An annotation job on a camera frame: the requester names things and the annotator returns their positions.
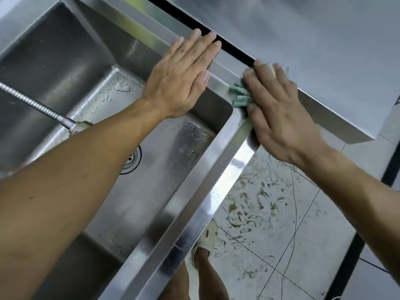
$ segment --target sink basin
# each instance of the sink basin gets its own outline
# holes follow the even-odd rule
[[[140,1],[52,0],[1,55],[0,80],[76,121],[95,124],[121,111],[141,96],[169,43],[189,32]],[[171,19],[168,27],[149,12]],[[148,299],[161,293],[258,146],[244,112],[231,106],[228,84],[239,76],[218,58],[210,71],[194,108],[163,121],[133,151],[94,219],[34,299]],[[2,91],[0,112],[0,176],[69,136]]]

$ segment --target slipper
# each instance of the slipper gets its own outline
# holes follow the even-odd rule
[[[208,223],[206,229],[202,232],[199,240],[197,240],[196,244],[193,248],[193,256],[192,256],[192,264],[194,269],[197,270],[196,265],[194,264],[194,256],[198,247],[204,248],[208,250],[208,260],[210,260],[211,253],[214,251],[214,245],[217,244],[218,240],[218,225],[214,219]]]

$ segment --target dirty floor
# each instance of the dirty floor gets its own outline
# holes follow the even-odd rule
[[[400,139],[400,105],[376,140],[324,139],[380,179]],[[214,216],[219,241],[211,259],[232,300],[322,300],[355,234],[338,208],[302,171],[263,148]],[[197,272],[186,259],[190,297]]]

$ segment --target sink drain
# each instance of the sink drain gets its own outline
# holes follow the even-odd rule
[[[124,168],[120,175],[126,175],[134,171],[142,160],[142,149],[140,146],[135,149],[135,151],[129,156],[128,160],[124,164]]]

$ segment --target metal surface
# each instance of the metal surface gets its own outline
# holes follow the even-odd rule
[[[400,0],[168,1],[248,55],[289,66],[315,99],[314,120],[348,143],[375,138],[400,93]]]
[[[43,105],[42,103],[32,98],[29,98],[28,96],[20,93],[18,90],[13,89],[8,85],[5,85],[3,82],[0,82],[0,89],[4,90],[6,93],[9,93],[10,95],[13,95],[15,98],[33,107],[37,111],[40,111],[43,115],[47,115],[48,117],[56,120],[58,123],[60,123],[67,129],[71,129],[76,124],[75,121],[66,118],[63,115],[60,115],[58,112],[52,110],[51,108],[48,108],[46,105]]]
[[[0,80],[75,121],[97,123],[121,111],[140,97],[170,43],[190,33],[147,0],[134,2],[39,2],[38,23],[0,55]],[[8,20],[17,22],[18,10]],[[0,41],[12,39],[8,33]],[[221,52],[209,70],[193,110],[143,140],[140,163],[119,176],[34,299],[155,299],[162,292],[259,145],[228,93],[243,64]],[[0,118],[5,176],[68,138],[4,92]]]

